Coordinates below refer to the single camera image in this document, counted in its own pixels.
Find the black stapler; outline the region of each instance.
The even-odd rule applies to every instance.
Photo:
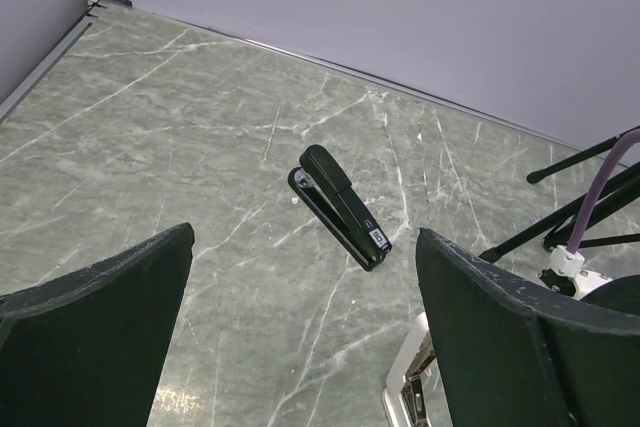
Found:
[[[340,165],[321,145],[300,156],[289,185],[345,249],[370,272],[391,251],[391,242]]]

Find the tripod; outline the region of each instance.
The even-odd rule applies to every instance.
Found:
[[[638,128],[640,128],[640,126],[616,135],[615,137],[611,137],[604,142],[594,145],[593,147],[590,147],[589,149],[586,149],[582,152],[578,152],[577,154],[567,159],[561,160],[560,162],[557,162],[553,165],[550,165],[549,167],[531,172],[527,176],[527,181],[530,184],[537,184],[542,179],[552,174],[560,172],[561,170],[567,169],[573,165],[583,162],[584,160],[590,159],[591,157],[595,157],[596,155],[606,152],[616,144],[620,137],[622,137],[627,132],[631,132],[632,130]],[[546,216],[544,219],[536,222],[522,232],[504,241],[500,245],[485,250],[482,254],[480,254],[480,258],[491,263],[497,262],[504,255],[517,249],[525,242],[528,242],[538,235],[543,234],[547,230],[549,230],[549,233],[544,237],[543,240],[545,249],[551,251],[557,245],[566,244],[569,240],[569,237],[571,236],[571,232],[573,231],[576,216],[580,211],[580,207],[582,206],[582,202],[584,201],[585,196],[586,194],[578,197],[564,207]],[[611,214],[622,209],[625,205],[628,205],[636,200],[638,197],[640,197],[640,162],[633,164],[628,169],[622,171],[614,177],[611,177],[607,181],[602,193],[600,194],[598,204],[593,211],[587,228],[591,228],[592,226],[600,223]],[[630,242],[640,242],[640,234],[618,235],[614,237],[603,237],[600,239],[584,240],[580,243],[580,247],[601,247],[605,245],[615,245]]]

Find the cable connector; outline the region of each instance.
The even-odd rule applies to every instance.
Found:
[[[582,269],[584,257],[580,252],[572,254],[564,245],[558,245],[551,252],[549,263],[556,274],[573,279]]]

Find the gray marble surface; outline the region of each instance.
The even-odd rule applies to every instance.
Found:
[[[420,312],[419,226],[479,253],[583,193],[537,186],[563,147],[292,58],[111,7],[0,126],[2,293],[183,221],[195,259],[152,426],[386,425],[386,373]],[[394,240],[365,273],[286,182],[325,145]],[[630,206],[595,233],[640,230]],[[632,246],[585,251],[615,277]],[[531,242],[499,265],[535,279]],[[427,389],[448,425],[442,382]]]

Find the white wall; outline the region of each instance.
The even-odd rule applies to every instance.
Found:
[[[0,0],[0,103],[82,15],[86,0]]]
[[[587,146],[640,124],[640,0],[132,0]]]

